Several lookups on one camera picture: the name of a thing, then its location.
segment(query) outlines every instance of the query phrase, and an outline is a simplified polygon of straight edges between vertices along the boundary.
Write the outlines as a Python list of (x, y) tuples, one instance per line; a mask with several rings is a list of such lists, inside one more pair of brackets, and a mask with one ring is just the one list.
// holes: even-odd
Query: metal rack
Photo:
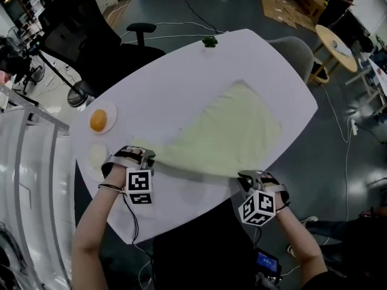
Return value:
[[(70, 289), (53, 199), (56, 139), (68, 135), (69, 126), (5, 86), (0, 86), (0, 92), (18, 105), (0, 114), (0, 202), (4, 208), (0, 221), (19, 245), (34, 289)], [(30, 114), (37, 115), (39, 122), (30, 122)], [(32, 167), (37, 170), (28, 173)], [(31, 185), (35, 183), (31, 190), (21, 184), (22, 175)]]

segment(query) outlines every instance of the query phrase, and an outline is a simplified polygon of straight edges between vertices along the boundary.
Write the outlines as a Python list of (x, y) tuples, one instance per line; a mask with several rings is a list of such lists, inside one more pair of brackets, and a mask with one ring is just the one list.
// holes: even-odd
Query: bracelet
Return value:
[(113, 191), (117, 191), (118, 193), (123, 193), (122, 189), (121, 188), (118, 188), (117, 186), (114, 186), (114, 185), (110, 185), (110, 184), (99, 184), (98, 185), (98, 189), (99, 188), (105, 188), (105, 189), (110, 189), (110, 190), (113, 190)]
[(290, 203), (291, 203), (291, 202), (285, 203), (284, 206), (282, 206), (281, 208), (279, 208), (279, 209), (276, 210), (276, 213), (279, 213), (281, 210), (287, 208), (287, 207), (290, 205)]

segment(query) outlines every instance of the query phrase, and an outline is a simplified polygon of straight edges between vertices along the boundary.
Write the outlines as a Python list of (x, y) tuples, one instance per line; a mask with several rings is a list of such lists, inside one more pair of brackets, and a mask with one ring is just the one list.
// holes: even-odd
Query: small green plant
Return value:
[(204, 46), (207, 48), (215, 48), (218, 44), (218, 40), (215, 39), (215, 36), (206, 36), (203, 40)]

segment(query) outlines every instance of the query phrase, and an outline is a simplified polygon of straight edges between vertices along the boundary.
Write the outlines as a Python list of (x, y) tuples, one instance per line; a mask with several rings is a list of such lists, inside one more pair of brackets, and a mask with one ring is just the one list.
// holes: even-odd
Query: oval table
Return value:
[(356, 72), (357, 71), (357, 63), (355, 58), (353, 57), (352, 53), (350, 56), (346, 56), (342, 53), (339, 53), (336, 51), (333, 47), (333, 41), (336, 41), (339, 46), (347, 47), (344, 42), (336, 36), (331, 30), (329, 30), (327, 27), (317, 25), (316, 26), (316, 33), (319, 39), (321, 40), (321, 45), (316, 48), (316, 50), (313, 52), (313, 54), (316, 54), (322, 47), (326, 47), (329, 51), (330, 55), (329, 57), (321, 64), (320, 68), (311, 75), (311, 77), (308, 80), (308, 84), (311, 83), (314, 79), (316, 79), (317, 75), (330, 63), (333, 59), (336, 59), (336, 63), (332, 67), (330, 74), (337, 68), (339, 64), (344, 66), (348, 71), (350, 72)]
[[(103, 142), (111, 152), (130, 144), (133, 138), (170, 143), (238, 79), (244, 79), (261, 96), (282, 127), (280, 139), (257, 169), (269, 167), (299, 136), (317, 111), (317, 104), (296, 71), (250, 30), (216, 38), (219, 43), (214, 49), (207, 50), (198, 41), (153, 61), (118, 82), (77, 115), (70, 126), (71, 142), (92, 197), (98, 191), (98, 183), (86, 171), (92, 142)], [(98, 135), (90, 130), (89, 117), (105, 101), (117, 107), (117, 120), (108, 132)], [(234, 179), (196, 175), (158, 164), (154, 168), (154, 203), (131, 205), (140, 226), (136, 242), (185, 224), (238, 191)], [(124, 242), (132, 242), (134, 223), (121, 196), (114, 203), (108, 222)]]

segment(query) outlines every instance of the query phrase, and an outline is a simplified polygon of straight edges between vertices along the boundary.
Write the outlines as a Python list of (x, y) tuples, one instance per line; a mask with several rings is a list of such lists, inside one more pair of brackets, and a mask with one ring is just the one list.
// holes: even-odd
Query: sneaker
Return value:
[(306, 227), (307, 222), (311, 222), (311, 221), (319, 221), (319, 219), (316, 216), (310, 216), (310, 217), (307, 217), (305, 220), (301, 221), (301, 224), (304, 227)]
[(294, 254), (294, 252), (293, 252), (293, 249), (292, 249), (292, 247), (291, 247), (290, 245), (288, 246), (288, 248), (286, 249), (286, 251), (287, 251), (288, 253), (290, 253), (290, 254), (293, 256), (293, 258), (296, 257), (295, 254)]

